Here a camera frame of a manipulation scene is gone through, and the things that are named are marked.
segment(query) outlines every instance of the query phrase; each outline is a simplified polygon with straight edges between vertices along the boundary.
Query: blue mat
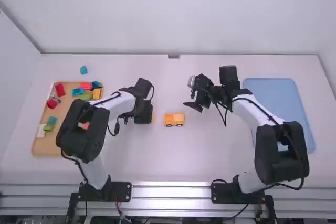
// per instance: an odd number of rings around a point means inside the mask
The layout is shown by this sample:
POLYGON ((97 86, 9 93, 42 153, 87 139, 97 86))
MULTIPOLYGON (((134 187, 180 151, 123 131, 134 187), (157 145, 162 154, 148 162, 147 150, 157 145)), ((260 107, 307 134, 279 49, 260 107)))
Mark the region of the blue mat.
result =
MULTIPOLYGON (((299 122, 303 127, 307 152, 312 153, 316 149, 298 88, 292 79, 247 78, 243 82, 243 87, 249 89, 258 102, 273 114, 287 122, 299 122)), ((278 147, 279 150, 286 150, 286 147, 281 144, 278 147)))

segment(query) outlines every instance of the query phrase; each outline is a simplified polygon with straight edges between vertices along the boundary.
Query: yellow toy car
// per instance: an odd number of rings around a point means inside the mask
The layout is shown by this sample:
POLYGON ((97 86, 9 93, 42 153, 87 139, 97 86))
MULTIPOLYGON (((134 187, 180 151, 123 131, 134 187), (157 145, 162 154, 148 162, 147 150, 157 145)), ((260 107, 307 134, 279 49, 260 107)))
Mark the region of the yellow toy car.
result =
POLYGON ((183 113, 166 113, 164 115, 163 123, 166 127, 184 125, 184 114, 183 113))

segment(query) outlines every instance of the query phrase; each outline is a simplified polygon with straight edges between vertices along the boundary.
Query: blue block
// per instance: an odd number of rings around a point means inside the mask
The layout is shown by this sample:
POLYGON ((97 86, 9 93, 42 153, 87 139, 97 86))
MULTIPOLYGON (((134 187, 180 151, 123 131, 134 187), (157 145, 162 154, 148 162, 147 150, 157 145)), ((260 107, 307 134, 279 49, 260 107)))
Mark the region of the blue block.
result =
POLYGON ((81 73, 81 74, 86 74, 86 73, 88 73, 88 69, 86 68, 86 66, 81 66, 81 67, 80 67, 80 73, 81 73))
POLYGON ((96 88, 98 88, 99 87, 99 82, 98 81, 94 81, 93 83, 92 83, 92 88, 93 89, 96 89, 96 88))
POLYGON ((84 94, 85 90, 84 89, 73 89, 72 90, 72 96, 75 97, 79 94, 84 94))

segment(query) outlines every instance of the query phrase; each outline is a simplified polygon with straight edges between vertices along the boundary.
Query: green block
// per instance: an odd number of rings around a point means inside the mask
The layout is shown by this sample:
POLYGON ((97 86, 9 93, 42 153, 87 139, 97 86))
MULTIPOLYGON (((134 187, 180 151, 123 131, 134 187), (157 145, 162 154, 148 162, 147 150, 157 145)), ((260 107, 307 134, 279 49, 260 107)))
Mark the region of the green block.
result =
POLYGON ((79 94, 77 98, 82 99, 83 101, 91 101, 93 98, 93 92, 87 92, 84 94, 79 94))
POLYGON ((56 122, 57 122, 57 117, 55 117, 55 116, 50 116, 50 117, 48 118, 48 122, 47 122, 47 124, 49 124, 49 125, 55 125, 56 122))
POLYGON ((43 127, 43 130, 44 131, 53 131, 55 125, 50 125, 50 124, 47 124, 46 126, 43 127))

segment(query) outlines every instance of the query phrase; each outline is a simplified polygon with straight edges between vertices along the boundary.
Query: yellow block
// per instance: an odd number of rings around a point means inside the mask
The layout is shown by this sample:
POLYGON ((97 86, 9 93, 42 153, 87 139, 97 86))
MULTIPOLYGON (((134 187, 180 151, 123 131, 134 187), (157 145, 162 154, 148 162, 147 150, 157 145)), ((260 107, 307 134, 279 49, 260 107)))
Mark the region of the yellow block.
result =
POLYGON ((94 89, 93 90, 93 100, 99 100, 101 97, 101 90, 102 89, 94 89))

